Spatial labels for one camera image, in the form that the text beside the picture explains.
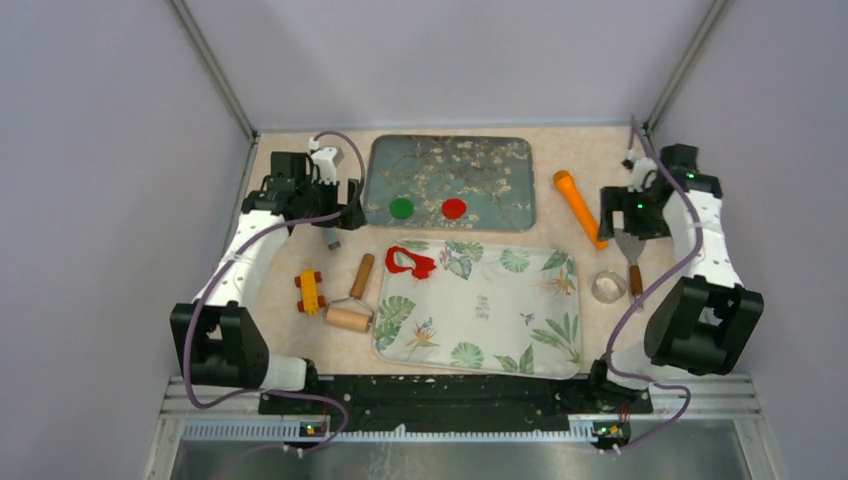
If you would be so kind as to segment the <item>metal scraper wooden handle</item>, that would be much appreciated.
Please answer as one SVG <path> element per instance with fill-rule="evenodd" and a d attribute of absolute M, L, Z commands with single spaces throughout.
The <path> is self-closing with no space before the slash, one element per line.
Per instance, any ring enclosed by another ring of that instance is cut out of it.
<path fill-rule="evenodd" d="M 639 257 L 644 251 L 645 241 L 619 228 L 614 230 L 614 240 L 627 261 L 630 296 L 635 300 L 644 292 Z"/>

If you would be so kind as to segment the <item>small round metal cup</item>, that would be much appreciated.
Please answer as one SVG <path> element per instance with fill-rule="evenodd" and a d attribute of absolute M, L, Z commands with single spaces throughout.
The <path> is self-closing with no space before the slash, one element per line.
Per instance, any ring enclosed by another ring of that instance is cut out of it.
<path fill-rule="evenodd" d="M 602 304 L 613 304 L 628 292 L 624 279 L 610 270 L 599 271 L 591 283 L 593 297 Z"/>

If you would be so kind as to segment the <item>red dough piece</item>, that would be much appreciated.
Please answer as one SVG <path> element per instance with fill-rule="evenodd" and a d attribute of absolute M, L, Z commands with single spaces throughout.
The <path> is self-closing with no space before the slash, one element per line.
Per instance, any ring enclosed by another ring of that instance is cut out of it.
<path fill-rule="evenodd" d="M 443 202 L 441 207 L 441 213 L 447 220 L 460 219 L 466 212 L 467 204 L 460 198 L 449 198 Z"/>

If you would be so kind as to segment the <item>wooden rolling pin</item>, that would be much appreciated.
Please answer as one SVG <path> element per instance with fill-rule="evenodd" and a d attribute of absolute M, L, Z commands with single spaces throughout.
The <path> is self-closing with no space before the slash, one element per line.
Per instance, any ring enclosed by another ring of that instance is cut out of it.
<path fill-rule="evenodd" d="M 328 306 L 325 321 L 330 326 L 357 333 L 369 331 L 374 311 L 363 301 L 363 296 L 374 262 L 373 254 L 365 253 L 362 256 L 348 295 L 332 301 Z"/>

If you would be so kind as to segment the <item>white leaf pattern tray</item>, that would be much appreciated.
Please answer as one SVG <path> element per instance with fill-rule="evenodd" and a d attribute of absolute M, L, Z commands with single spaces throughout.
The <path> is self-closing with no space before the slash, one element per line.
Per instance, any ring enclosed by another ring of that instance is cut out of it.
<path fill-rule="evenodd" d="M 384 361 L 566 380 L 582 364 L 578 272 L 560 249 L 403 239 L 373 328 Z"/>

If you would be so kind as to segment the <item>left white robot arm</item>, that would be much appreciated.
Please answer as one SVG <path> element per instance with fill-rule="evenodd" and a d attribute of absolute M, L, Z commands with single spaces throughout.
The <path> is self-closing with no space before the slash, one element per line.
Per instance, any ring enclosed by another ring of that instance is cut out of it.
<path fill-rule="evenodd" d="M 365 223 L 362 181 L 341 182 L 337 147 L 274 152 L 270 172 L 242 201 L 236 232 L 216 272 L 169 318 L 181 371 L 191 385 L 282 390 L 297 413 L 319 404 L 311 365 L 270 352 L 250 313 L 277 251 L 297 224 L 355 230 Z"/>

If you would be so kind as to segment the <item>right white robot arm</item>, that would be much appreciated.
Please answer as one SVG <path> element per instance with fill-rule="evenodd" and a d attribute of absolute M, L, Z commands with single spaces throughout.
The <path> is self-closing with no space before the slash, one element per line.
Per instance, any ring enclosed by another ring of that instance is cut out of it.
<path fill-rule="evenodd" d="M 674 368 L 695 376 L 726 375 L 736 366 L 764 310 L 733 268 L 721 225 L 719 179 L 697 167 L 698 150 L 663 148 L 660 159 L 627 157 L 629 185 L 601 190 L 599 236 L 619 245 L 670 238 L 675 267 L 668 295 L 651 314 L 641 347 L 595 360 L 589 404 L 612 412 L 627 392 L 663 381 Z"/>

